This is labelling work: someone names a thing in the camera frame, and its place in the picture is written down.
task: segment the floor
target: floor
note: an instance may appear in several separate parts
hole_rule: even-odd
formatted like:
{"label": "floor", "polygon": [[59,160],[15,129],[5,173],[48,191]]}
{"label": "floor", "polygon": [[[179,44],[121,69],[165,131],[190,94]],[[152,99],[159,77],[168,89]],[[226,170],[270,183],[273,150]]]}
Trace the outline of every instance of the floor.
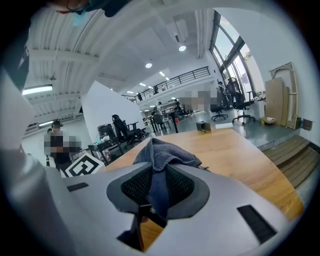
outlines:
{"label": "floor", "polygon": [[[237,117],[237,111],[236,110],[228,110],[224,111],[223,114],[228,114],[228,117],[226,120],[224,120],[223,117],[219,117],[216,119],[215,122],[211,120],[211,117],[215,115],[215,113],[206,112],[204,114],[204,111],[200,111],[195,113],[195,115],[192,115],[188,119],[181,120],[177,123],[177,129],[179,132],[188,132],[192,130],[196,130],[196,122],[204,121],[209,124],[211,124],[212,127],[214,127],[217,124],[225,124],[225,123],[231,123],[232,119]],[[247,110],[245,112],[246,114],[250,115],[250,111]],[[282,126],[278,125],[263,125],[259,121],[253,122],[252,120],[245,120],[245,125],[242,125],[243,119],[241,118],[240,121],[235,120],[233,123],[233,129],[239,133],[241,136],[245,137],[248,141],[250,141],[253,145],[256,147],[265,145],[269,142],[273,142],[275,140],[278,140],[282,137],[285,137],[291,133],[294,132],[294,130],[290,128],[284,128]],[[161,136],[166,134],[174,134],[175,128],[172,123],[170,123],[171,129],[169,129],[167,125],[167,132],[165,130],[162,130],[161,133],[157,132],[156,134],[153,133],[153,129],[151,126],[147,127],[147,130],[152,135],[155,136]]]}

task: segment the gray towel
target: gray towel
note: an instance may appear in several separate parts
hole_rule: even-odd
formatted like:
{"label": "gray towel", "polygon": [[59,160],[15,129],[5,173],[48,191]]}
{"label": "gray towel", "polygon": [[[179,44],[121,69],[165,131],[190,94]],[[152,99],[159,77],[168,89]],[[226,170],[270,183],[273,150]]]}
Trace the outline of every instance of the gray towel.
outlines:
{"label": "gray towel", "polygon": [[167,191],[166,172],[167,164],[182,164],[186,166],[199,167],[202,162],[194,154],[182,148],[152,138],[148,144],[136,156],[133,164],[141,162],[152,163],[152,181],[149,194],[146,199],[150,202],[156,213],[166,219],[169,209],[169,195]]}

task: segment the railing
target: railing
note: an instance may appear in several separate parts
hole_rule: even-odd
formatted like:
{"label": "railing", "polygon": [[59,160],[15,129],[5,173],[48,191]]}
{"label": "railing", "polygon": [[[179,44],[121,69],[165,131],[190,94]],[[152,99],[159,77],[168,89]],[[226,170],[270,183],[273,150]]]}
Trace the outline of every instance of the railing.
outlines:
{"label": "railing", "polygon": [[[151,97],[152,95],[158,94],[159,92],[163,92],[165,90],[168,90],[169,88],[172,88],[172,87],[175,87],[178,85],[182,85],[182,84],[187,83],[189,81],[192,81],[192,80],[195,80],[198,78],[203,78],[206,76],[210,76],[208,66],[195,69],[195,70],[190,71],[188,73],[181,74],[179,76],[171,78],[168,81],[164,81],[162,83],[159,83],[159,84],[155,85],[154,87],[141,92],[142,100],[145,100],[145,99]],[[138,96],[127,96],[127,95],[123,95],[123,96],[125,96],[127,99],[131,100],[134,103],[138,103],[138,101],[139,101]]]}

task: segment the wooden step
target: wooden step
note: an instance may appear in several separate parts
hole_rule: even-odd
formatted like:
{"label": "wooden step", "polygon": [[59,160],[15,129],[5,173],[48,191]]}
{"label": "wooden step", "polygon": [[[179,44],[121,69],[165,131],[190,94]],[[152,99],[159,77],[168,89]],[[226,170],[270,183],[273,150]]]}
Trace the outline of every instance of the wooden step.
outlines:
{"label": "wooden step", "polygon": [[320,155],[310,147],[305,148],[294,157],[279,166],[284,176],[292,186],[299,186],[315,169],[319,163]]}
{"label": "wooden step", "polygon": [[276,165],[279,166],[291,159],[309,145],[309,141],[296,135],[288,141],[270,148],[263,153]]}

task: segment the wooden desk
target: wooden desk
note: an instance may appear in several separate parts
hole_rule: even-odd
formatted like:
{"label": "wooden desk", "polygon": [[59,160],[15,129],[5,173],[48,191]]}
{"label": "wooden desk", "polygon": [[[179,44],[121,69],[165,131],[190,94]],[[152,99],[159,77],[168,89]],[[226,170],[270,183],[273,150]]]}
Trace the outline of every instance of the wooden desk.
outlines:
{"label": "wooden desk", "polygon": [[[259,149],[232,129],[203,133],[193,130],[156,137],[173,143],[196,155],[202,166],[213,173],[232,177],[242,182],[275,204],[292,220],[304,211],[295,189],[282,172]],[[132,165],[139,151],[148,143],[146,139],[129,152],[108,165],[105,170],[115,170]],[[163,229],[152,221],[141,224],[145,250]]]}

